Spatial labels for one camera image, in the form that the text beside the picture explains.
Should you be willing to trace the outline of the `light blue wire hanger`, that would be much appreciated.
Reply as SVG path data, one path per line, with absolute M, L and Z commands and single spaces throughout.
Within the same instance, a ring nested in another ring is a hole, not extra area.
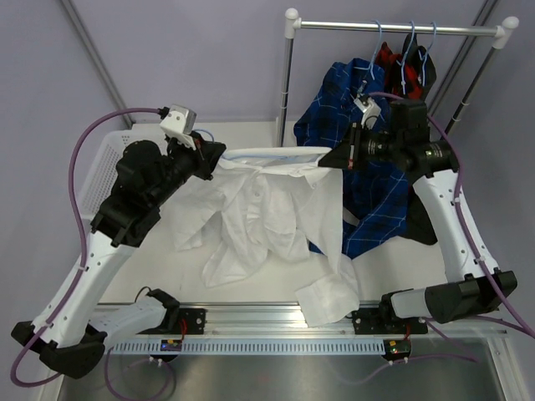
M 207 129 L 194 129 L 195 132 L 201 135 L 203 139 L 207 135 L 211 143 L 216 143 L 214 135 Z M 244 160 L 244 159 L 260 159 L 260 160 L 296 160 L 298 158 L 305 157 L 305 155 L 263 155 L 263 154 L 238 154 L 238 155 L 226 155 L 224 152 L 220 159 L 223 160 Z

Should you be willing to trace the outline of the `blue plaid shirt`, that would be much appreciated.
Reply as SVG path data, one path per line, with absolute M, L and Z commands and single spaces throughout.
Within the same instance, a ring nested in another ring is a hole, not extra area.
M 335 62 L 293 133 L 299 146 L 339 145 L 352 124 L 363 119 L 354 102 L 359 92 L 384 89 L 385 72 L 369 61 Z M 370 162 L 361 171 L 343 173 L 343 207 L 358 223 L 343 222 L 342 253 L 351 259 L 406 231 L 409 183 L 389 162 Z

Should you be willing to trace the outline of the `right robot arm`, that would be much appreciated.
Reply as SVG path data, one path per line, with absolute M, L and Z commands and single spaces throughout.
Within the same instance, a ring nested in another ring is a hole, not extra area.
M 431 140 L 423 101 L 396 97 L 390 107 L 386 133 L 356 124 L 318 162 L 347 171 L 371 161 L 394 163 L 406 174 L 435 232 L 446 282 L 383 295 L 375 314 L 380 326 L 396 332 L 410 320 L 447 323 L 496 311 L 517 288 L 517 279 L 498 267 L 482 240 L 462 190 L 455 151 L 446 140 Z

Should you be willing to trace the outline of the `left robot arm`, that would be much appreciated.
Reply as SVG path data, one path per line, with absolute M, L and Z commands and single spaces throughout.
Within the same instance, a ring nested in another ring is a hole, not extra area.
M 149 140 L 125 148 L 110 195 L 90 223 L 86 252 L 43 313 L 13 328 L 12 337 L 54 372 L 82 378 L 116 344 L 142 332 L 169 333 L 180 324 L 179 301 L 160 289 L 106 317 L 92 314 L 118 270 L 160 220 L 164 203 L 192 176 L 212 178 L 227 147 L 192 136 L 192 147 L 168 139 L 165 153 Z

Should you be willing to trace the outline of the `white shirt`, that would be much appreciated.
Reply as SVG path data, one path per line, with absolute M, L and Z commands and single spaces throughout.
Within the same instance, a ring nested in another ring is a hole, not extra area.
M 220 244 L 202 268 L 206 287 L 250 277 L 268 256 L 309 259 L 309 247 L 326 256 L 329 273 L 296 291 L 310 327 L 337 322 L 359 309 L 359 284 L 342 253 L 343 174 L 319 167 L 327 147 L 227 150 L 226 155 L 305 155 L 296 160 L 219 159 L 212 180 L 189 179 L 166 202 L 177 251 L 202 246 L 209 231 Z

